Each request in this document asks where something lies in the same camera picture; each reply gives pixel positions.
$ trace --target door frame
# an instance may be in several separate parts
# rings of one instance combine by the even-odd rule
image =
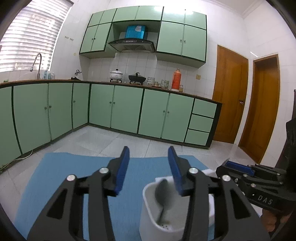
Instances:
[[[252,101],[255,101],[254,99],[254,95],[253,95],[253,87],[254,87],[254,77],[255,77],[255,63],[256,62],[259,62],[259,61],[263,61],[263,60],[266,60],[266,59],[270,59],[270,58],[276,58],[276,61],[277,61],[277,68],[278,68],[278,91],[277,91],[277,96],[278,96],[278,99],[277,99],[277,112],[276,112],[276,115],[272,117],[272,121],[273,121],[273,130],[274,130],[274,126],[275,126],[275,123],[276,123],[276,118],[277,118],[277,113],[279,111],[279,98],[280,98],[280,84],[281,84],[281,75],[280,75],[280,66],[279,66],[279,55],[278,54],[273,54],[273,55],[270,55],[270,56],[266,56],[266,57],[263,57],[263,58],[257,58],[255,60],[253,60],[253,79],[252,79],[252,92],[251,92],[251,99],[250,99],[250,104],[249,104],[249,109],[248,109],[248,115],[247,115],[247,119],[246,119],[246,122],[245,122],[245,125],[244,125],[244,130],[242,132],[242,136],[240,138],[240,141],[239,141],[239,144],[238,146],[245,152],[245,148],[242,147],[242,142],[243,142],[243,138],[245,137],[245,135],[247,136],[247,133],[246,133],[246,128],[247,128],[247,124],[248,122],[250,122],[250,119],[252,117],[250,117],[249,113],[250,113],[250,106],[252,104]],[[272,136],[272,133],[273,133],[273,130],[272,132],[270,133],[270,136],[268,136],[268,139],[269,141],[267,142],[266,146],[264,147],[265,149],[265,152],[263,153],[263,155],[260,157],[259,159],[259,162],[258,164],[262,161],[262,158],[264,157],[265,153],[266,153],[266,150],[267,150],[267,147],[270,143],[270,139],[271,139],[271,136]]]

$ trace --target white pot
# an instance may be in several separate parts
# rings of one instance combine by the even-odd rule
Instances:
[[[110,72],[110,79],[112,80],[121,80],[123,73],[121,73],[118,69]]]

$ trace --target tiled floor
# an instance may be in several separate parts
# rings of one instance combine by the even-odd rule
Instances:
[[[118,157],[125,145],[129,147],[131,157],[167,156],[171,146],[92,126],[83,127],[20,161],[0,175],[0,202],[5,212],[12,221],[15,219],[21,195],[45,153],[69,152],[86,156]],[[254,161],[234,144],[213,141],[208,150],[179,145],[174,145],[174,148],[178,155],[193,155],[213,170],[228,157],[231,161],[244,165],[254,164]]]

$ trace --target bottle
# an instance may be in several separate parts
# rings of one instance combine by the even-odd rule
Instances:
[[[172,89],[171,90],[179,91],[180,82],[181,82],[181,72],[180,72],[179,69],[177,69],[173,74],[173,83],[172,83]]]

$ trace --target window blind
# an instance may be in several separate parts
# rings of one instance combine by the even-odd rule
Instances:
[[[63,21],[72,3],[67,0],[32,0],[13,20],[0,45],[0,72],[31,69],[42,55],[48,69]],[[38,56],[35,68],[39,65]]]

